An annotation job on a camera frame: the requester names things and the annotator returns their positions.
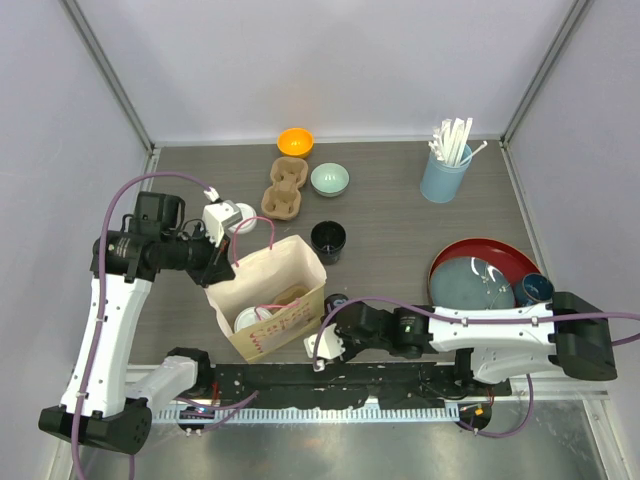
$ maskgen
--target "red plate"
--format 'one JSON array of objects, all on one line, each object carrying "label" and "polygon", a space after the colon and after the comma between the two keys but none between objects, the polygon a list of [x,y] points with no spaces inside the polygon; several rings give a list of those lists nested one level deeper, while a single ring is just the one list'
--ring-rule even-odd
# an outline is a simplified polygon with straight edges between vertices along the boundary
[{"label": "red plate", "polygon": [[490,238],[465,238],[442,250],[431,264],[427,285],[436,267],[458,257],[477,257],[496,267],[513,285],[527,273],[540,273],[529,257],[517,248]]}]

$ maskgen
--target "paper bag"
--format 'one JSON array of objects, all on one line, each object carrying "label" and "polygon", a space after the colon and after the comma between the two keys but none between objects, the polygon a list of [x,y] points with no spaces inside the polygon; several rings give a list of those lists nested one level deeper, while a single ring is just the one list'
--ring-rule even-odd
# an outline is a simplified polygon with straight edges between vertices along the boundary
[{"label": "paper bag", "polygon": [[[300,236],[276,242],[272,250],[254,252],[233,269],[234,280],[216,283],[205,291],[222,333],[245,360],[255,362],[294,338],[318,329],[324,312],[327,273]],[[271,318],[233,332],[233,323],[242,310],[269,304],[294,285],[309,289],[296,306],[282,308]]]}]

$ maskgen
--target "wall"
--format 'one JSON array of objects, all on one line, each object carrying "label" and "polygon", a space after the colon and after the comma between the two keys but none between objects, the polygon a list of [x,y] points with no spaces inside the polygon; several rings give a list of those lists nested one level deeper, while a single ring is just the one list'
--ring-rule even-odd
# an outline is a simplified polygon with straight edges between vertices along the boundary
[{"label": "wall", "polygon": [[[594,2],[512,143],[557,286],[610,311],[640,312],[639,23],[636,0]],[[639,347],[616,349],[609,387],[636,462]]]},{"label": "wall", "polygon": [[69,380],[91,246],[144,153],[58,2],[5,0],[0,18],[0,465],[42,480],[57,440],[40,409]]},{"label": "wall", "polygon": [[80,0],[154,140],[501,134],[571,0]]}]

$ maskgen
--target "orange bowl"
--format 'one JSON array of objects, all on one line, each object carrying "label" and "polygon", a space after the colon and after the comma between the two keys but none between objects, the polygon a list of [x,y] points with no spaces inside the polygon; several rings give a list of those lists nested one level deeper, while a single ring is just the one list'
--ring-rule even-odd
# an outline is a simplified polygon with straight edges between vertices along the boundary
[{"label": "orange bowl", "polygon": [[313,135],[304,128],[290,128],[278,137],[278,148],[287,157],[307,158],[313,148]]}]

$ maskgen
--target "green bowl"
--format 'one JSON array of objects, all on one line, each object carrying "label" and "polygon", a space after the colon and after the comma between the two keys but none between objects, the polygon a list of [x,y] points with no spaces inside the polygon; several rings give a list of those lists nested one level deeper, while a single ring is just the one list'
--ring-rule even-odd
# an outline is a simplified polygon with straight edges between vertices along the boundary
[{"label": "green bowl", "polygon": [[349,185],[349,172],[337,163],[323,163],[311,173],[311,185],[323,197],[337,197]]}]

